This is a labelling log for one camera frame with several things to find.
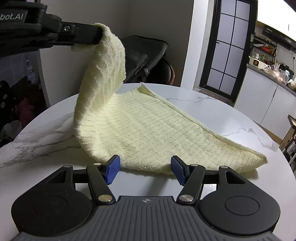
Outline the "pale yellow towel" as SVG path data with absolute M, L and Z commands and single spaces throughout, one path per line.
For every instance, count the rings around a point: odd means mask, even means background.
M 77 98 L 73 128 L 85 152 L 124 169 L 170 174 L 171 157 L 208 170 L 229 166 L 238 173 L 267 163 L 263 154 L 229 140 L 141 85 L 118 93 L 125 79 L 125 48 L 109 27 L 93 47 Z

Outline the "brown wooden chair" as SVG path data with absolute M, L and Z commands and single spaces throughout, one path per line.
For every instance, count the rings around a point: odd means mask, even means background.
M 166 62 L 163 67 L 163 84 L 173 85 L 175 80 L 175 71 L 170 63 Z

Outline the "white kitchen cabinet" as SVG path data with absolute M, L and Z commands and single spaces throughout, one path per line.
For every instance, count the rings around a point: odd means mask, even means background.
M 284 139 L 295 118 L 295 92 L 265 72 L 247 65 L 234 108 L 255 123 Z

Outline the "black framed glass door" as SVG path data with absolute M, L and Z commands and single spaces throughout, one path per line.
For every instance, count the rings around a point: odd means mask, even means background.
M 200 87 L 235 102 L 251 52 L 256 1 L 214 1 Z

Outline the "white toaster appliance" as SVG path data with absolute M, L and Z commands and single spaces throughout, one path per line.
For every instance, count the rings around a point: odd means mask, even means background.
M 249 64 L 251 66 L 258 68 L 258 69 L 263 69 L 266 66 L 266 64 L 264 62 L 254 58 L 252 56 L 249 57 Z

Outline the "black kitchen shelf rack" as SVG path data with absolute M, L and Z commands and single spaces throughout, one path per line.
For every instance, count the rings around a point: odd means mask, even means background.
M 254 57 L 267 65 L 276 61 L 278 44 L 268 38 L 255 35 L 252 42 L 251 57 Z

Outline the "black range hood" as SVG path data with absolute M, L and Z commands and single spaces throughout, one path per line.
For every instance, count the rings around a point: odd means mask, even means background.
M 262 34 L 274 42 L 284 46 L 286 49 L 295 52 L 296 42 L 278 30 L 265 25 Z

